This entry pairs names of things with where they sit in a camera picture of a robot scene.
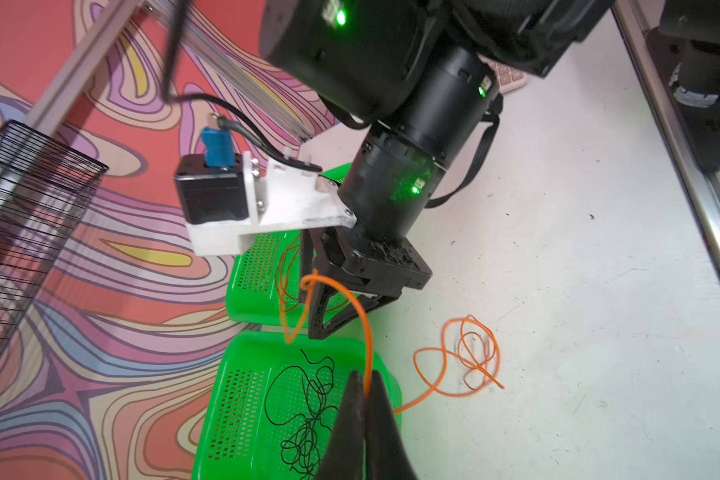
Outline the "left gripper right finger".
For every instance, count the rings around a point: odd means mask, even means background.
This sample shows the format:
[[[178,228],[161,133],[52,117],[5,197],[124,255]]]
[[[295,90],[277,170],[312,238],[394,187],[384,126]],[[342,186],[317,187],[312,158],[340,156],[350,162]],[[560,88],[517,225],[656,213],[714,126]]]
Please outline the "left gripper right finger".
[[[365,473],[374,480],[416,480],[379,372],[365,403]]]

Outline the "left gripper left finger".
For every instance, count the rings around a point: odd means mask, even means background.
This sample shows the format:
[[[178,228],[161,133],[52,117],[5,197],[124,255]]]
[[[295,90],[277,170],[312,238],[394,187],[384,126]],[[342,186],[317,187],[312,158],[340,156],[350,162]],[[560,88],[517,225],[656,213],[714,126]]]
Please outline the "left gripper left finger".
[[[316,479],[363,478],[365,404],[362,375],[353,371],[348,377]]]

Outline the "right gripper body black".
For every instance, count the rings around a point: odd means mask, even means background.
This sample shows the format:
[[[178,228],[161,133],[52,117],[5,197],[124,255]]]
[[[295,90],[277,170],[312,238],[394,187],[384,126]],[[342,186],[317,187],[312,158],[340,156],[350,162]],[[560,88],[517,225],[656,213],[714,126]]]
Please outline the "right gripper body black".
[[[397,301],[405,288],[421,290],[432,270],[406,239],[377,240],[358,227],[300,232],[300,273],[329,277],[357,294],[366,312]]]

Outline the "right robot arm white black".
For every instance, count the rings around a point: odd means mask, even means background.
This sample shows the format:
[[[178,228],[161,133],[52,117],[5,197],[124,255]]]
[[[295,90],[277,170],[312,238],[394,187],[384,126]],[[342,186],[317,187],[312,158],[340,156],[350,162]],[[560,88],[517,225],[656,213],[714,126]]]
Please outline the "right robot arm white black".
[[[408,241],[477,127],[465,181],[500,125],[498,66],[546,76],[609,9],[606,1],[269,1],[259,52],[314,90],[365,138],[340,183],[348,226],[302,233],[303,272],[326,282],[308,299],[307,333],[325,339],[422,289],[432,272]]]

